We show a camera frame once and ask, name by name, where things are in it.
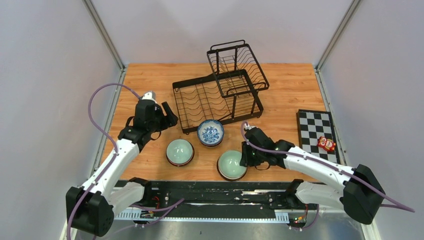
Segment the blue floral bowl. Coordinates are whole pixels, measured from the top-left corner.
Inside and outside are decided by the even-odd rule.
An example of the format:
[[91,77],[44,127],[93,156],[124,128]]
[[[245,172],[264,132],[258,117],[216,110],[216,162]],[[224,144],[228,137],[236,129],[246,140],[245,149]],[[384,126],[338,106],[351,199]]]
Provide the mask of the blue floral bowl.
[[201,135],[223,135],[225,134],[225,130],[223,125],[214,119],[207,119],[200,123],[197,127],[197,137],[200,140]]

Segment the black wire dish rack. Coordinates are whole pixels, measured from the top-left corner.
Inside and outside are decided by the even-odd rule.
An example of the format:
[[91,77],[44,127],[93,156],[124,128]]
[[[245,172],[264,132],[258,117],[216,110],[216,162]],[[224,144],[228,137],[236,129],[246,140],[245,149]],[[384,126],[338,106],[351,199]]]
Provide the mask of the black wire dish rack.
[[172,84],[183,134],[206,120],[222,125],[259,118],[259,92],[270,87],[251,46],[244,40],[212,45],[206,53],[211,74]]

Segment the celadon bowl brown rim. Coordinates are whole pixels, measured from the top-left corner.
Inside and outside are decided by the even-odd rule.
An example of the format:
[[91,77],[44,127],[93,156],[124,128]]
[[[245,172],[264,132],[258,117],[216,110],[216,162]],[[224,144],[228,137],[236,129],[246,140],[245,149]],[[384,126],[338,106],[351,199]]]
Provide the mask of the celadon bowl brown rim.
[[218,173],[228,181],[237,181],[247,173],[247,167],[241,165],[242,153],[237,150],[224,152],[217,160]]

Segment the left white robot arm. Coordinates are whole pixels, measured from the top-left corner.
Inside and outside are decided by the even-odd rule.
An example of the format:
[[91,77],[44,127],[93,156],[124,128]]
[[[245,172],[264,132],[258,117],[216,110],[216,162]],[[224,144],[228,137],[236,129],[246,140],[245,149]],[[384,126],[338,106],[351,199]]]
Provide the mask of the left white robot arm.
[[111,228],[114,218],[133,203],[142,207],[153,201],[153,193],[147,189],[148,181],[135,178],[123,189],[113,188],[134,160],[152,140],[152,134],[162,133],[175,126],[178,117],[169,104],[157,104],[154,99],[140,99],[135,113],[127,119],[120,131],[113,150],[99,169],[80,187],[71,187],[66,195],[66,237],[71,239],[71,229],[103,237]]

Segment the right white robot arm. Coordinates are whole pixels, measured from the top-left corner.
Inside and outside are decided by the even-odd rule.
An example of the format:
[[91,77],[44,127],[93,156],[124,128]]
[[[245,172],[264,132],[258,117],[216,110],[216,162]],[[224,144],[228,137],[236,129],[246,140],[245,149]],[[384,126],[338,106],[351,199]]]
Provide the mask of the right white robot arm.
[[372,170],[340,165],[317,157],[291,142],[274,142],[260,128],[246,122],[241,125],[242,157],[240,165],[269,166],[297,171],[318,180],[311,183],[294,180],[285,195],[286,204],[298,209],[303,204],[324,205],[343,210],[353,220],[369,225],[373,222],[386,194]]

